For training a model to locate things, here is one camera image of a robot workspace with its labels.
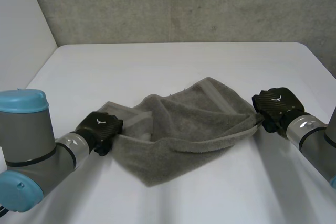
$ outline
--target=concrete wall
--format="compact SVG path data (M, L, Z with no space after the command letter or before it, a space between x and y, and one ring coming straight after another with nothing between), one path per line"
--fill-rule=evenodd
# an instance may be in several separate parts
M0 0L0 91L27 87L56 48L36 0Z
M336 0L38 0L59 46L297 41L336 76Z

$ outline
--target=cloth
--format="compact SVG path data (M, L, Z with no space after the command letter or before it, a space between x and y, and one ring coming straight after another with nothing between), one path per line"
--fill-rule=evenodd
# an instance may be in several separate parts
M249 103L212 78L168 97L152 94L135 108L107 102L99 111L124 120L112 155L147 186L221 156L262 121Z

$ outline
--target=towel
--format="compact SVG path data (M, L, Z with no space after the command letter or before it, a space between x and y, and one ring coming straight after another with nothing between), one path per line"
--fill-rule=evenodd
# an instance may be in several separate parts
M134 108L107 102L100 112L124 120L113 158L145 185L194 170L252 136L263 117L235 91L205 78L168 97L152 94Z

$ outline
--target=gray wall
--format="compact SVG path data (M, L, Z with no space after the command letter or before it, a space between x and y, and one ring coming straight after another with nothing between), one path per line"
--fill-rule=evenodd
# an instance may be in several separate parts
M336 0L38 0L59 46L297 41L336 76Z

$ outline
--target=black ring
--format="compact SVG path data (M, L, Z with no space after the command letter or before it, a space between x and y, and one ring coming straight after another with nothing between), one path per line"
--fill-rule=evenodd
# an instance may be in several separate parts
M299 151L302 153L301 149L302 149L303 143L307 139L308 136L310 136L311 134L313 134L316 131L325 130L325 129L326 129L326 127L317 127L315 129L311 130L310 132L306 133L300 140Z
M5 215L6 213L8 213L9 210L6 208L3 208L3 210L0 212L0 217L2 217L3 215Z
M6 161L6 164L7 164L7 166L10 166L10 167L23 167L23 166L28 166L28 165L35 165L37 163L40 163L40 162L50 158L55 153L56 153L56 146L51 152L47 153L46 155L44 155L42 157L38 157L38 158L35 158L35 159L32 159L32 160L23 161L23 162L9 162L9 161Z
M326 133L324 133L324 139L328 142L328 144L330 144L332 147L336 148L336 143L331 140L327 135Z
M58 143L56 143L56 145L62 146L64 149L66 149L68 151L68 153L70 154L70 156L72 157L72 160L73 160L73 169L75 169L76 165L77 165L77 161L76 161L76 157L75 157L74 153L72 152L72 150L63 143L58 142Z

